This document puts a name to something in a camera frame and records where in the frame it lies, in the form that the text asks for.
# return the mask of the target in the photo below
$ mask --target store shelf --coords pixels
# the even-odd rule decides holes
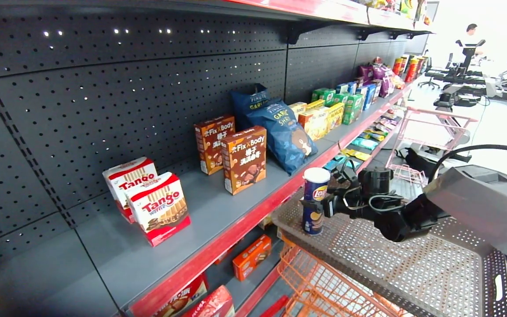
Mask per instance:
[[[167,303],[296,191],[305,168],[324,166],[338,153],[338,142],[346,146],[408,90],[410,85],[380,99],[354,124],[316,141],[318,155],[291,177],[269,159],[267,178],[232,196],[224,189],[223,173],[207,176],[197,169],[181,175],[191,225],[157,247],[150,247],[114,206],[81,224],[76,230],[115,302],[127,309],[157,289],[159,302]]]
[[[334,0],[229,0],[306,16],[368,24],[367,7],[352,1]]]
[[[73,230],[0,265],[0,317],[110,317],[116,313]]]
[[[393,29],[414,30],[413,20],[410,20],[409,18],[406,18],[394,12],[369,8],[367,14],[369,16],[369,24],[371,24],[372,26],[383,26],[386,28]]]

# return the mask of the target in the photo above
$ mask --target robotic arm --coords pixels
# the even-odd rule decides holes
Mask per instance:
[[[301,203],[326,217],[344,213],[352,219],[373,221],[386,239],[395,242],[427,235],[440,219],[455,217],[507,255],[507,175],[467,165],[433,179],[447,158],[481,148],[507,150],[507,146],[482,145],[447,153],[434,167],[424,193],[408,203],[390,190],[392,170],[364,169],[356,174],[345,164],[332,174],[338,183],[348,184],[347,188],[328,188],[329,195],[322,201]]]

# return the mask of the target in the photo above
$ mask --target green snack box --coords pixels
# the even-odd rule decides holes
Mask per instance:
[[[311,102],[315,102],[318,99],[324,100],[324,106],[332,106],[333,98],[336,90],[329,88],[318,88],[312,92]]]
[[[344,125],[352,124],[359,118],[361,110],[363,109],[364,97],[361,94],[348,96],[345,103],[344,118],[342,123]]]
[[[348,97],[349,97],[349,92],[345,92],[344,94],[334,94],[334,97],[332,98],[333,102],[330,105],[330,107],[335,105],[338,102],[341,102],[342,104],[348,103]]]

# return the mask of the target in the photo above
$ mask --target lay's logo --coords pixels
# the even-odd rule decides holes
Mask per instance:
[[[314,197],[315,201],[321,201],[326,196],[326,189],[328,189],[328,186],[320,186],[312,192],[312,197]]]

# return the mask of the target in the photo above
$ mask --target lay's stax can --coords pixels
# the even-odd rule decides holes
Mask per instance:
[[[309,168],[304,171],[304,200],[321,201],[326,197],[330,172],[323,168]],[[310,235],[322,232],[322,214],[309,207],[303,207],[302,228]]]

